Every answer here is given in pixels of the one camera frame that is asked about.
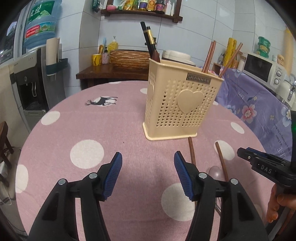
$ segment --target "blue water jug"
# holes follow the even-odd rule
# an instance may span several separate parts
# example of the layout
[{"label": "blue water jug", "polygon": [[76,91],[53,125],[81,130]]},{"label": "blue water jug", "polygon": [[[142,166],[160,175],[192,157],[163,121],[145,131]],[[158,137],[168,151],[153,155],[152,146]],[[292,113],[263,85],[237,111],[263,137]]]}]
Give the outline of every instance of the blue water jug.
[{"label": "blue water jug", "polygon": [[46,40],[56,36],[56,21],[62,0],[40,0],[29,12],[25,26],[23,45],[32,49],[46,44]]}]

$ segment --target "perforated utensil holder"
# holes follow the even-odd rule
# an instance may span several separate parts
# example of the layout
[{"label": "perforated utensil holder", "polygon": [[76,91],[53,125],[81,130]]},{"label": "perforated utensil holder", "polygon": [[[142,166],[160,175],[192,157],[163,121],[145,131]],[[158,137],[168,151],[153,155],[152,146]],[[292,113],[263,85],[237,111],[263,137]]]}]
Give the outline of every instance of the perforated utensil holder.
[{"label": "perforated utensil holder", "polygon": [[143,123],[146,138],[155,141],[197,136],[223,79],[187,64],[149,61]]}]

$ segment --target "round table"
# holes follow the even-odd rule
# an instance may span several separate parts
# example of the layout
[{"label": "round table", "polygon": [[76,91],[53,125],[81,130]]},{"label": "round table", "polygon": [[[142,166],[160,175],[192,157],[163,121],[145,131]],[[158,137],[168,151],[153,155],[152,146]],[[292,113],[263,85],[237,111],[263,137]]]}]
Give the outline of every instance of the round table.
[{"label": "round table", "polygon": [[[185,240],[194,203],[184,195],[173,157],[179,150],[190,162],[188,140],[145,138],[146,96],[145,81],[97,85],[65,99],[37,123],[23,146],[16,176],[17,205],[27,233],[60,178],[81,180],[119,151],[121,172],[112,196],[101,202],[111,240]],[[214,102],[193,138],[199,171],[221,167],[217,140],[229,177],[241,182],[264,219],[273,184],[236,154],[239,147],[264,149],[242,120]],[[83,241],[79,201],[77,227]],[[215,212],[211,240],[217,239],[218,227]]]}]

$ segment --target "stacked green containers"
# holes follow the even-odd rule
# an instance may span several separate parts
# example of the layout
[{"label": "stacked green containers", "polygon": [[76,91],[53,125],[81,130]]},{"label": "stacked green containers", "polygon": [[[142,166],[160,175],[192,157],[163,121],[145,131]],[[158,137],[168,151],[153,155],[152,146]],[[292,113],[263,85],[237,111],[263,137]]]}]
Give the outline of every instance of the stacked green containers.
[{"label": "stacked green containers", "polygon": [[258,37],[258,49],[256,51],[256,54],[259,54],[262,57],[268,58],[268,54],[270,51],[270,42],[263,37]]}]

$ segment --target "screw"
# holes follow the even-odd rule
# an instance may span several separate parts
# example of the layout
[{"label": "screw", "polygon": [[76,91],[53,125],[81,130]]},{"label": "screw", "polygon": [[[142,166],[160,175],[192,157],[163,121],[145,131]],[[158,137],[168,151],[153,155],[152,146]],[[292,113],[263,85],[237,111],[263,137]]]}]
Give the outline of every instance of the screw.
[{"label": "screw", "polygon": [[89,174],[89,178],[90,178],[90,179],[94,179],[94,178],[96,178],[97,176],[98,176],[98,175],[97,175],[95,172]]},{"label": "screw", "polygon": [[201,172],[200,174],[198,174],[198,176],[202,179],[205,179],[207,177],[207,174],[204,172]]},{"label": "screw", "polygon": [[59,185],[64,185],[65,183],[66,183],[66,180],[63,178],[58,181]]},{"label": "screw", "polygon": [[231,179],[230,181],[231,181],[231,183],[234,184],[234,185],[236,185],[236,184],[239,183],[239,181],[238,181],[237,179],[235,179],[235,178]]}]

